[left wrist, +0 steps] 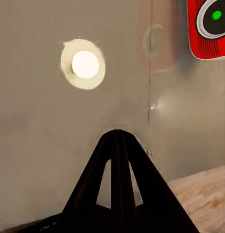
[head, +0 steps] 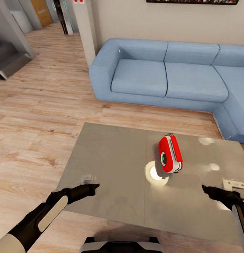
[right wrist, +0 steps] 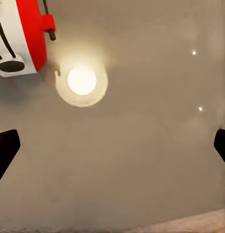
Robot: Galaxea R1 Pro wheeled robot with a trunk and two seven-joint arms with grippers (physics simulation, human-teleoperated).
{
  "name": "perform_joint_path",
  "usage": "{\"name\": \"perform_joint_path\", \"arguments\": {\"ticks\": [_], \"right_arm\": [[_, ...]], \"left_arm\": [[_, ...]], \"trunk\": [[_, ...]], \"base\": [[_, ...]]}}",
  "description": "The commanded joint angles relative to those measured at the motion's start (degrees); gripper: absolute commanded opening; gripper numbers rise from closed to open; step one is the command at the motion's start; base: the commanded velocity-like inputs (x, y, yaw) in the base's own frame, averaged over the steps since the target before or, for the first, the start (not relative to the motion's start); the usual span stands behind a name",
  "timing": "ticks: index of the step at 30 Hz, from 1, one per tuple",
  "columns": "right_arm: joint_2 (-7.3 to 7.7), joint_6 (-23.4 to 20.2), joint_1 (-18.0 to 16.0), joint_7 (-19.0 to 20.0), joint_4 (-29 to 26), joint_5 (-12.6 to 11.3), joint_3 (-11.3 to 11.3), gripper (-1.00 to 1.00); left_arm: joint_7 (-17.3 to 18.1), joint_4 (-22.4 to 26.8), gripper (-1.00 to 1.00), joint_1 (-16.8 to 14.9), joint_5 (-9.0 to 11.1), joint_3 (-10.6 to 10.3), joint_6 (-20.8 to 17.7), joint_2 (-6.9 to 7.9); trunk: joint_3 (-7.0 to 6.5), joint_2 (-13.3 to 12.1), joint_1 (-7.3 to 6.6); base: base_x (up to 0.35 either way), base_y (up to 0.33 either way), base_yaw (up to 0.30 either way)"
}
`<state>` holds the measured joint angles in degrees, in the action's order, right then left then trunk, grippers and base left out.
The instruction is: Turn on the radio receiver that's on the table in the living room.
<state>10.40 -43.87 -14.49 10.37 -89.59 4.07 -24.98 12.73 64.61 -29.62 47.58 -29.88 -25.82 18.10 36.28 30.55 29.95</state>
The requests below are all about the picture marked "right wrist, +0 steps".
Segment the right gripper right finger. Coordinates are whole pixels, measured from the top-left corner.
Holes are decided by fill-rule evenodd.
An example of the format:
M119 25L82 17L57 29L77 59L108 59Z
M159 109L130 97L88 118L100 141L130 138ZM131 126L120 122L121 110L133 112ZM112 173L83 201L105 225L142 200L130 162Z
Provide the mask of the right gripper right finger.
M216 133L214 146L225 161L225 130L219 129Z

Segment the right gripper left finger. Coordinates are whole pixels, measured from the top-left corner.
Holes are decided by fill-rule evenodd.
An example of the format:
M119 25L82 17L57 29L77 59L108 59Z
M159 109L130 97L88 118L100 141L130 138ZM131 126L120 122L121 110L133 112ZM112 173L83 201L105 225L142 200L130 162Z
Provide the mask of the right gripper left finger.
M0 133L0 180L20 148L16 129Z

